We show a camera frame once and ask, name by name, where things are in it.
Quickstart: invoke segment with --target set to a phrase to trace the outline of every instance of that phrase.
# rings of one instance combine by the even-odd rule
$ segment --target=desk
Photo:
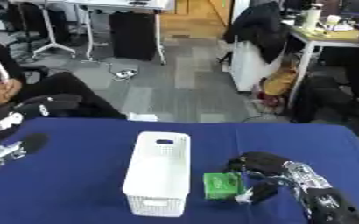
[[[93,45],[94,45],[94,37],[91,27],[91,17],[90,12],[93,9],[100,9],[100,8],[116,8],[119,10],[135,10],[135,9],[142,9],[142,10],[153,10],[155,14],[155,39],[156,39],[156,46],[158,50],[158,54],[160,57],[160,62],[162,65],[166,63],[165,61],[165,55],[164,55],[164,47],[161,44],[161,33],[160,33],[160,12],[163,10],[169,10],[172,8],[174,1],[173,0],[150,0],[148,1],[147,5],[129,5],[129,2],[131,0],[11,0],[11,2],[20,3],[20,2],[30,2],[35,3],[40,6],[42,9],[42,14],[45,19],[46,23],[46,29],[49,33],[49,39],[50,44],[42,46],[38,50],[35,50],[33,52],[33,57],[36,57],[38,53],[41,53],[49,48],[60,48],[66,51],[69,51],[72,53],[72,56],[74,57],[75,51],[69,47],[59,45],[56,43],[54,34],[53,34],[53,28],[50,23],[50,18],[48,17],[48,12],[46,9],[46,6],[48,4],[56,4],[56,3],[65,3],[65,4],[73,4],[74,6],[84,5],[87,7],[87,13],[86,13],[86,21],[85,24],[87,26],[87,34],[88,34],[88,49],[86,51],[86,58],[88,60],[93,60],[91,53],[93,51]]]
[[[321,47],[354,47],[359,48],[359,31],[329,32],[328,36],[315,36],[304,32],[299,27],[290,26],[290,34],[305,44],[304,53],[299,63],[298,77],[290,94],[289,108],[292,108],[293,101],[297,95],[300,83],[306,75],[314,48]]]
[[[187,133],[191,192],[179,218],[131,214],[122,185],[138,133]],[[41,118],[5,141],[50,135],[38,153],[0,169],[0,224],[306,224],[285,188],[257,206],[204,199],[202,174],[245,151],[270,151],[310,164],[359,208],[359,139],[341,126],[290,123],[182,124]]]
[[[173,0],[150,0],[147,5],[129,5],[130,0],[64,0],[69,4],[84,5],[87,6],[86,21],[87,34],[88,34],[88,49],[86,51],[86,58],[90,61],[93,60],[91,53],[94,45],[94,36],[92,33],[91,27],[91,17],[90,12],[93,9],[100,8],[118,8],[119,10],[152,10],[155,14],[155,39],[156,47],[160,57],[160,62],[162,65],[165,65],[165,55],[164,47],[162,46],[161,41],[161,31],[160,31],[160,12],[163,10],[168,10],[172,7]]]

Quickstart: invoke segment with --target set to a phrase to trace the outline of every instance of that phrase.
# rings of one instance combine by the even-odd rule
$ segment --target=white desk
[[[298,77],[290,94],[290,99],[288,102],[289,109],[292,108],[293,102],[299,90],[299,86],[306,76],[306,71],[309,67],[310,59],[312,58],[312,54],[316,46],[359,48],[358,30],[330,32],[328,36],[314,36],[305,33],[299,27],[291,26],[290,34],[296,39],[303,42],[305,44],[305,49],[299,63]]]
[[[65,0],[69,4],[85,5],[88,7],[88,12],[86,13],[86,26],[88,34],[88,49],[86,51],[86,57],[88,60],[93,60],[91,53],[94,47],[94,36],[92,33],[91,27],[91,17],[90,12],[94,9],[106,9],[114,8],[119,10],[152,10],[155,14],[155,40],[158,54],[160,57],[160,63],[165,65],[165,55],[164,47],[162,46],[161,41],[161,31],[160,31],[160,12],[163,10],[169,10],[172,8],[174,1],[173,0],[150,0],[147,2],[147,5],[130,5],[129,2],[132,0]]]
[[[34,4],[39,4],[42,9],[42,13],[44,15],[44,19],[46,21],[46,29],[48,30],[49,37],[51,43],[49,45],[43,46],[39,48],[38,50],[34,51],[34,56],[36,56],[37,53],[40,53],[44,50],[47,50],[52,47],[60,48],[66,51],[71,52],[73,55],[75,55],[75,51],[73,49],[70,49],[66,46],[59,45],[56,43],[54,34],[53,34],[53,28],[50,23],[50,19],[48,17],[48,13],[46,10],[47,4],[55,4],[55,3],[65,3],[65,4],[73,4],[73,5],[85,5],[87,7],[88,13],[86,13],[86,21],[85,24],[87,26],[88,31],[88,49],[86,51],[86,57],[88,60],[93,60],[91,53],[94,47],[94,37],[92,32],[92,26],[91,26],[91,17],[90,12],[94,9],[99,8],[113,8],[113,9],[119,9],[119,10],[135,10],[135,9],[143,9],[143,10],[153,10],[156,18],[156,27],[155,27],[155,38],[156,38],[156,45],[158,54],[160,57],[161,64],[165,64],[165,55],[164,55],[164,48],[161,44],[161,35],[160,35],[160,12],[163,10],[169,10],[174,5],[174,0],[150,0],[147,2],[147,5],[130,5],[129,2],[133,2],[134,0],[11,0],[11,2],[30,2]]]

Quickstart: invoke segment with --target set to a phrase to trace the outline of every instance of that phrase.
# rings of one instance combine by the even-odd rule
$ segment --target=green box
[[[207,200],[229,199],[245,192],[240,172],[204,173],[203,181]]]

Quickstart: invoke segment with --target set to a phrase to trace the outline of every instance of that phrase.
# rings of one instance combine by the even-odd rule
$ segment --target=blue tablecloth
[[[144,130],[192,138],[191,192],[180,218],[135,216],[122,193],[135,140]],[[5,142],[34,132],[49,134],[48,144],[0,169],[2,224],[306,223],[286,189],[257,206],[204,199],[202,174],[219,171],[245,151],[308,163],[359,207],[359,139],[340,126],[36,119]]]

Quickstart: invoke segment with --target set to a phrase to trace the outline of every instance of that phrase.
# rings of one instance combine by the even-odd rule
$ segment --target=person
[[[6,84],[0,81],[0,106],[9,102],[23,102],[40,95],[71,94],[81,96],[82,101],[78,109],[68,111],[69,116],[127,118],[71,73],[57,73],[35,84],[27,84],[20,65],[1,44],[0,63],[10,76]]]

